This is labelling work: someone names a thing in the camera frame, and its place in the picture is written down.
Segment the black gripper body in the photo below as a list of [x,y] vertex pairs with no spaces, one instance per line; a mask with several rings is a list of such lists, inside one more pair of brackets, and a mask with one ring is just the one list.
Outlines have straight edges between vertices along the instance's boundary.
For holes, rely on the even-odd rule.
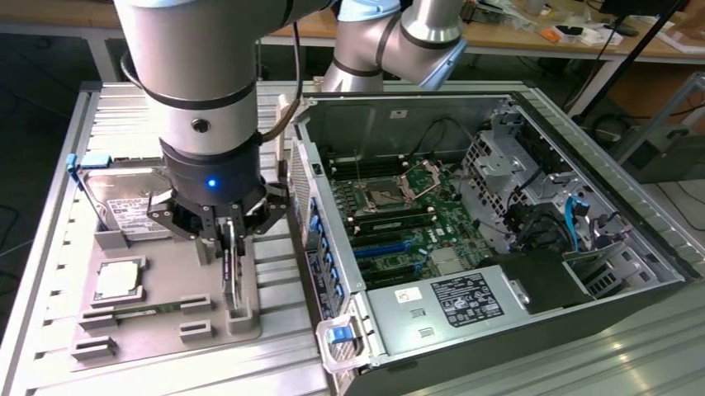
[[160,148],[172,187],[196,205],[242,204],[251,208],[266,196],[259,137],[219,154],[182,153],[166,142]]

